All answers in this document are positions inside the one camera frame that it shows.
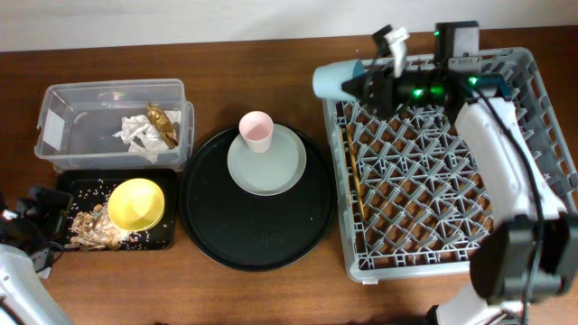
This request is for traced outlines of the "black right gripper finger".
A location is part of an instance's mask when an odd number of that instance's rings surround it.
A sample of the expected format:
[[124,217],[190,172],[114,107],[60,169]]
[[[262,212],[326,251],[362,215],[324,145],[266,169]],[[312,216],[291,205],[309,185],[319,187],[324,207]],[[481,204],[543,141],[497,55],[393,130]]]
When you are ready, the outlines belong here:
[[371,102],[373,100],[373,72],[366,72],[357,77],[344,81],[341,90],[358,101]]
[[384,26],[372,34],[373,42],[376,45],[376,58],[383,58],[391,54],[387,35],[393,31],[391,24]]

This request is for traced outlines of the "blue cup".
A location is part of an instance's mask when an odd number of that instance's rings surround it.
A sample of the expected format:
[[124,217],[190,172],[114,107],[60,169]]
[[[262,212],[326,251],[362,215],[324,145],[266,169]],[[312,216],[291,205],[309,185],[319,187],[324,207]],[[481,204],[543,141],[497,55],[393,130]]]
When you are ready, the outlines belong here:
[[343,91],[341,85],[364,72],[365,69],[361,60],[334,62],[320,66],[312,75],[313,93],[320,99],[354,101],[356,98]]

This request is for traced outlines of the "yellow bowl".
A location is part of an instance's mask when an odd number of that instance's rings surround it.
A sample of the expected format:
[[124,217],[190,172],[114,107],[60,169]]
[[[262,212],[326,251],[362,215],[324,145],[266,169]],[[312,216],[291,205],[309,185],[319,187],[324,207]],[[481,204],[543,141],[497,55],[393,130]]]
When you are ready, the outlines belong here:
[[146,231],[163,217],[165,198],[161,187],[148,179],[135,178],[122,182],[107,202],[112,223],[126,231]]

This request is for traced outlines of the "pink cup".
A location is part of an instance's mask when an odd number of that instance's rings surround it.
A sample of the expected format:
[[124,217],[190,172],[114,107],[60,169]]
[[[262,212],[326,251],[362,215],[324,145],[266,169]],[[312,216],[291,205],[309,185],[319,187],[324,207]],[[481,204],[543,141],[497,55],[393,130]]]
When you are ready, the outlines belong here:
[[246,113],[238,124],[247,147],[254,153],[264,153],[270,148],[274,128],[272,118],[262,111]]

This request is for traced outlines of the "grey plate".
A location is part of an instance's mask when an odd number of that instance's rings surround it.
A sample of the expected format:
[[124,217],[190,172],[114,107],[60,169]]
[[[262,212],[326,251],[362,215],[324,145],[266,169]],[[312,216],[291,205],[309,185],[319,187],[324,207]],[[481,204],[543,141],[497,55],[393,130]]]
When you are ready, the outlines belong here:
[[296,132],[275,124],[272,144],[263,153],[252,152],[241,135],[232,141],[228,171],[244,191],[274,196],[290,190],[303,176],[307,162],[305,146]]

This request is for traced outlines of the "white napkin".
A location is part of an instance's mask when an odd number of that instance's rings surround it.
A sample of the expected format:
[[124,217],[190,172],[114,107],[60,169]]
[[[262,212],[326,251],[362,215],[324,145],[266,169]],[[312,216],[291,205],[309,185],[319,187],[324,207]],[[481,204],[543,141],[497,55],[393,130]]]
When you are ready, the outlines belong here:
[[151,163],[158,161],[160,151],[170,149],[146,115],[124,116],[121,119],[121,130],[113,134],[113,137],[128,144],[129,153],[143,153],[145,159]]

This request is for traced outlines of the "gold foil wrapper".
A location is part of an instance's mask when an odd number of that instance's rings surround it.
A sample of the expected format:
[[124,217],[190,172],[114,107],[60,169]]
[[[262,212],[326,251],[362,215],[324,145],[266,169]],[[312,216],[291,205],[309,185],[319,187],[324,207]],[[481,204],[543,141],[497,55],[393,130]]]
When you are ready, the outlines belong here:
[[149,102],[147,104],[146,117],[170,149],[175,148],[179,144],[172,122],[158,105]]

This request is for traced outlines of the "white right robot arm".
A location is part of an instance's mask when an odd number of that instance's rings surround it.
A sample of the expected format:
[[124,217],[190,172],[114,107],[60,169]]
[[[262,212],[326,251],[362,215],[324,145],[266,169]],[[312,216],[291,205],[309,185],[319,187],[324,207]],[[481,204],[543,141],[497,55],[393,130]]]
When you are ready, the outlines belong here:
[[461,69],[452,60],[477,53],[475,21],[438,23],[433,68],[406,67],[403,28],[373,34],[389,68],[356,72],[340,87],[382,118],[410,104],[439,105],[477,163],[494,215],[493,232],[470,260],[470,283],[433,306],[427,324],[489,324],[502,316],[527,322],[531,304],[565,294],[577,272],[577,217],[545,182],[516,119],[504,76]]

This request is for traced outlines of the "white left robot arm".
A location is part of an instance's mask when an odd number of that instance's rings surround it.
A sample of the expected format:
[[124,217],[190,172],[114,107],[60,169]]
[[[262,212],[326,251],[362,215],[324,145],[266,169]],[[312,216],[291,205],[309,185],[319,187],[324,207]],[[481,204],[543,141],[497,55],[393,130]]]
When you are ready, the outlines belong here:
[[1,201],[1,322],[70,324],[42,284],[65,252],[59,240],[72,205],[69,193],[32,186],[11,209]]

